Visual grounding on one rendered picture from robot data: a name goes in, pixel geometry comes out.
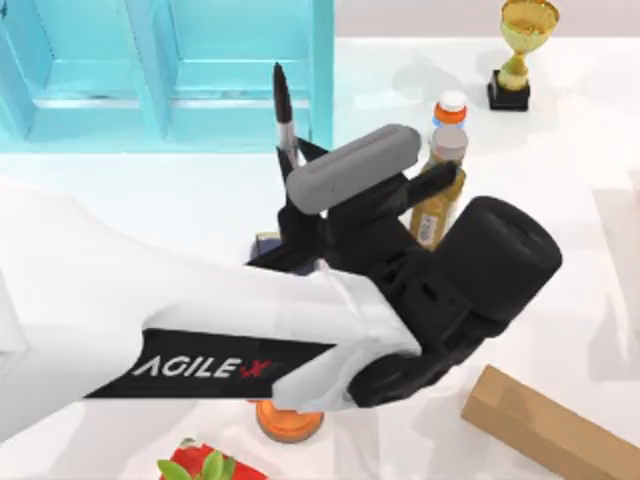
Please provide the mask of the pale grey rounded box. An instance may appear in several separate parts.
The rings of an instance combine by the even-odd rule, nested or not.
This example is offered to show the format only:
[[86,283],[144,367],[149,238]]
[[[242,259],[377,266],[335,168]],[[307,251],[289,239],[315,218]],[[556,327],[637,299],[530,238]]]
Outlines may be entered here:
[[[329,152],[329,208],[414,165],[421,145],[421,135],[414,128],[388,124]],[[324,210],[300,211],[313,215]]]

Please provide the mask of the brown cardboard box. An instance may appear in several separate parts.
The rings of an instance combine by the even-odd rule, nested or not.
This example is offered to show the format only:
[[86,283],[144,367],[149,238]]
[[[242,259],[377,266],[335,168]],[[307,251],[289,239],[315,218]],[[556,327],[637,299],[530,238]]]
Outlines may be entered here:
[[565,480],[640,480],[640,447],[494,366],[483,369],[461,417]]

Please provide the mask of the yellow bottle with grey cap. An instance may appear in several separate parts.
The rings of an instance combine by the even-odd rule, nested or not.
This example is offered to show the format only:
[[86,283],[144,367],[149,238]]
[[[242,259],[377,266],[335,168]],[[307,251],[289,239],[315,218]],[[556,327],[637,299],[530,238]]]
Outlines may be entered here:
[[412,210],[410,232],[421,246],[429,250],[437,246],[451,224],[452,213],[466,180],[466,173],[461,165],[467,147],[468,136],[456,125],[442,125],[431,134],[429,158],[421,172],[446,161],[453,161],[459,169],[450,187],[422,201]]

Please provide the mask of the red plant pot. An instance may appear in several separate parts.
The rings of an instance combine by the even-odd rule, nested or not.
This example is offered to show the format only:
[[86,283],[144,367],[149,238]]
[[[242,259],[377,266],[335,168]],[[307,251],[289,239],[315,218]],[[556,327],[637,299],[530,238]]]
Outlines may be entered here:
[[235,457],[185,438],[169,459],[156,461],[159,480],[268,480],[264,473]]

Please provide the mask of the orange bottle with white cap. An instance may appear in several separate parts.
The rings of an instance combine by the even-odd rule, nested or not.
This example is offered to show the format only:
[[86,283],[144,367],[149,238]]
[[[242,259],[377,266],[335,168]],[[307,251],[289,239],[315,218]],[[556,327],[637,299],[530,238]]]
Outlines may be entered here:
[[432,124],[435,128],[456,126],[463,128],[468,112],[467,98],[460,90],[441,93],[433,109]]

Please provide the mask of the black marker pen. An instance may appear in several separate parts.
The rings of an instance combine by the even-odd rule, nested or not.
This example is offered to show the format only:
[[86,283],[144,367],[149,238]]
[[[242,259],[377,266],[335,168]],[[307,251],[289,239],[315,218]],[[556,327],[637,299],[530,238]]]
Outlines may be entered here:
[[293,120],[293,107],[282,65],[273,67],[273,96],[278,129],[278,147],[286,155],[292,168],[299,166],[298,141]]

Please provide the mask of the gold trophy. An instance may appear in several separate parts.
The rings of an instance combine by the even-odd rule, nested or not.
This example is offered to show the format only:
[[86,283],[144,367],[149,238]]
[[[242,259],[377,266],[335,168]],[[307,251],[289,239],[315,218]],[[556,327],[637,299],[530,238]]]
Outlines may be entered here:
[[528,110],[531,87],[526,56],[546,43],[559,19],[559,11],[549,0],[507,0],[503,4],[500,31],[512,55],[493,71],[487,85],[491,110]]

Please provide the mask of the light blue rack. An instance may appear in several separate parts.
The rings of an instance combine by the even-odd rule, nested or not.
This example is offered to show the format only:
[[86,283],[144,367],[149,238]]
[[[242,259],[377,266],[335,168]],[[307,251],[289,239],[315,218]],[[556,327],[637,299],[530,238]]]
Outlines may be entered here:
[[0,0],[0,152],[266,152],[272,68],[333,140],[335,0]]

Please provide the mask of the orange round container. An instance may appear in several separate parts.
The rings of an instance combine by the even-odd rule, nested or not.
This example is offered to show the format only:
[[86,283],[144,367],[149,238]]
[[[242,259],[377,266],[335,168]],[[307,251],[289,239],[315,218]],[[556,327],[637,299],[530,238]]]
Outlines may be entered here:
[[299,413],[277,409],[270,400],[255,403],[256,419],[262,432],[271,440],[284,444],[303,442],[321,428],[323,413]]

